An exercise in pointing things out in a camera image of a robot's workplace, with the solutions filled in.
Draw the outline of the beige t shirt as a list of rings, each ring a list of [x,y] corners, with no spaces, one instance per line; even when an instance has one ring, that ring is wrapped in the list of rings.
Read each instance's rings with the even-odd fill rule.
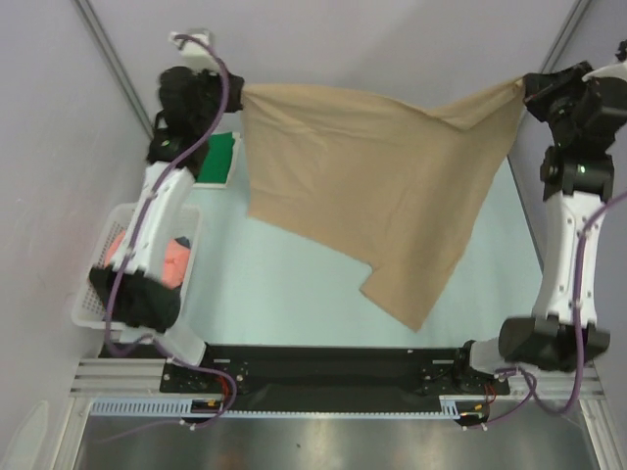
[[[418,330],[514,143],[524,91],[514,78],[421,109],[352,89],[248,85],[249,214],[368,264],[362,294]]]

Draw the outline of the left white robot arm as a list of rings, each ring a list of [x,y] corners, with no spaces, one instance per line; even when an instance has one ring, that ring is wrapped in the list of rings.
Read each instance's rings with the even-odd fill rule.
[[[163,281],[173,228],[210,152],[222,117],[242,109],[244,80],[228,71],[206,31],[169,37],[184,64],[159,78],[162,108],[155,117],[143,188],[119,247],[88,281],[104,308],[105,343],[125,357],[151,343],[185,364],[182,379],[193,390],[209,389],[217,369],[203,359],[205,342],[182,318],[184,288]]]

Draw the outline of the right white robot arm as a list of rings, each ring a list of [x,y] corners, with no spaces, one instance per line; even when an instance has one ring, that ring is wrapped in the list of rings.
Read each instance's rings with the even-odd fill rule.
[[[452,368],[464,393],[519,364],[580,376],[610,344],[597,325],[595,271],[605,213],[619,201],[608,150],[626,125],[626,45],[604,67],[581,62],[523,82],[526,111],[553,138],[540,168],[548,218],[542,282],[529,316],[506,319],[495,339],[465,344],[465,360]]]

